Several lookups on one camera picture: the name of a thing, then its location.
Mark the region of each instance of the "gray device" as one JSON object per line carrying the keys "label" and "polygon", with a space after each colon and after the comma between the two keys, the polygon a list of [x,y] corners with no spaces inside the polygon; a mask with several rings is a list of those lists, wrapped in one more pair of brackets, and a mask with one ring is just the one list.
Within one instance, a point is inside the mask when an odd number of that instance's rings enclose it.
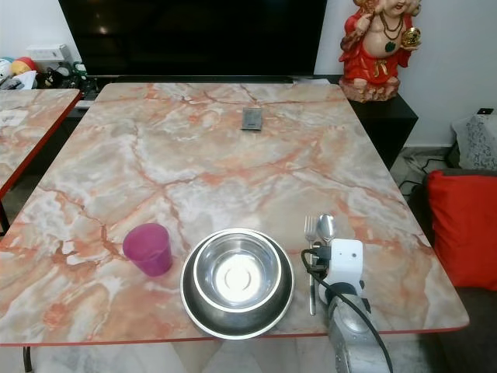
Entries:
{"label": "gray device", "polygon": [[243,109],[242,130],[244,131],[261,131],[262,130],[262,109],[248,108]]}

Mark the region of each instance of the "white wall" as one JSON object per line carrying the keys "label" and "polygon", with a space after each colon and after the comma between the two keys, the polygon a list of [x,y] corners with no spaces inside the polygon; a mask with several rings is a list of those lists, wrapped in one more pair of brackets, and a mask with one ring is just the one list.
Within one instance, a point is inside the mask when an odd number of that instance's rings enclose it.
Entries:
{"label": "white wall", "polygon": [[[341,74],[339,41],[352,0],[328,0],[316,74]],[[497,1],[423,0],[422,45],[400,68],[400,93],[419,120],[408,145],[450,145],[450,122],[497,109]]]}
{"label": "white wall", "polygon": [[[355,10],[352,0],[328,0],[316,74],[342,73],[339,43]],[[497,109],[496,16],[496,0],[423,0],[415,19],[423,44],[411,67],[400,69],[401,95],[419,116],[408,145],[449,145],[452,120],[483,106]],[[57,0],[0,0],[0,55],[56,42],[81,59]]]}
{"label": "white wall", "polygon": [[0,56],[26,56],[30,44],[53,43],[81,60],[58,0],[0,0]]}

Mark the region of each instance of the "floor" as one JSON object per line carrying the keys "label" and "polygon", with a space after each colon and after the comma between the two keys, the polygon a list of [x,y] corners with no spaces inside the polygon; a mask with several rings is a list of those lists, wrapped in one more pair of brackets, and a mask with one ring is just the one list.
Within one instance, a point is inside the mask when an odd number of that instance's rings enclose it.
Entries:
{"label": "floor", "polygon": [[[431,169],[443,168],[433,155],[399,157],[392,176],[406,197]],[[28,175],[2,199],[13,221],[40,176]],[[394,371],[446,373],[447,367],[432,335],[384,336]],[[36,373],[330,373],[335,371],[335,354],[326,337],[261,338],[246,341],[203,341],[93,347],[36,347],[32,352]],[[22,348],[0,347],[0,372],[23,372]]]}

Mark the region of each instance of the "stainless steel bowl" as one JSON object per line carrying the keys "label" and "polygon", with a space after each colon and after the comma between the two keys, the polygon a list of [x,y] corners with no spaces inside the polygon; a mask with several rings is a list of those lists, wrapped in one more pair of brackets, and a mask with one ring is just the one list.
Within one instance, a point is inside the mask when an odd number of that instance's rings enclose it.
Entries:
{"label": "stainless steel bowl", "polygon": [[[274,249],[280,261],[280,281],[273,295],[247,311],[233,312],[212,306],[199,293],[194,280],[193,264],[200,250],[216,235],[222,232],[237,232],[237,234],[260,235]],[[290,306],[294,294],[294,271],[288,255],[270,237],[250,229],[227,229],[207,237],[200,242],[189,254],[181,273],[180,292],[182,303],[193,322],[203,331],[228,340],[243,340],[263,334],[275,326],[284,316]]]}
{"label": "stainless steel bowl", "polygon": [[193,262],[193,280],[202,298],[226,312],[257,309],[274,295],[281,262],[260,234],[229,229],[211,237]]}

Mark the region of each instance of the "metal fork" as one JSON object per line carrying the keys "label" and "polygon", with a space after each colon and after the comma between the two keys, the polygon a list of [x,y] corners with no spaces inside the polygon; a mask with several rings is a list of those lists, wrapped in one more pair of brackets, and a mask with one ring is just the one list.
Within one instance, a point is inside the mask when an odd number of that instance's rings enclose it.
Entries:
{"label": "metal fork", "polygon": [[[318,228],[318,219],[314,216],[306,216],[305,217],[305,223],[304,223],[304,234],[305,234],[305,239],[309,242],[309,247],[312,249],[312,244],[316,240],[318,233],[317,233],[317,228]],[[313,265],[314,263],[314,258],[313,255],[311,254],[311,260],[310,264]],[[309,274],[309,312],[311,315],[316,314],[316,295],[315,295],[315,283],[314,283],[314,278]]]}

